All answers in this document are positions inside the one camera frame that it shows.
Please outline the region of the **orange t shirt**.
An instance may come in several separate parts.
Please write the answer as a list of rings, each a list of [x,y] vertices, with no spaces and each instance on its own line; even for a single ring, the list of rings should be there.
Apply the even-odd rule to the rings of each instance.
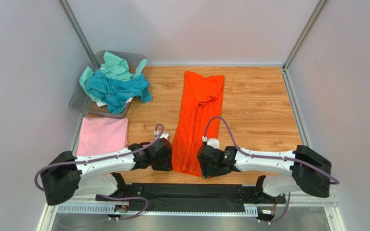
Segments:
[[[179,121],[172,143],[173,171],[201,177],[197,159],[208,122],[222,112],[225,77],[185,71]]]

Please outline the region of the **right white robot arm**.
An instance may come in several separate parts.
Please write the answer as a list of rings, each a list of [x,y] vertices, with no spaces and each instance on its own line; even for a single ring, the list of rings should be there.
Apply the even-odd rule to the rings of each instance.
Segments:
[[[227,146],[220,150],[204,144],[198,151],[202,177],[213,178],[231,172],[263,171],[256,182],[257,192],[276,197],[302,191],[327,198],[333,184],[331,162],[305,145],[284,152],[263,152]]]

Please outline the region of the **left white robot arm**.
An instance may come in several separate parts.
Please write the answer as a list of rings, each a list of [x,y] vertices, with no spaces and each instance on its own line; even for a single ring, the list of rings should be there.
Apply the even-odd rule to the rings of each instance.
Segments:
[[[74,156],[65,151],[43,167],[35,180],[41,180],[38,187],[44,191],[47,204],[59,205],[83,195],[122,197],[124,188],[117,174],[148,167],[172,170],[172,145],[166,137],[95,156]]]

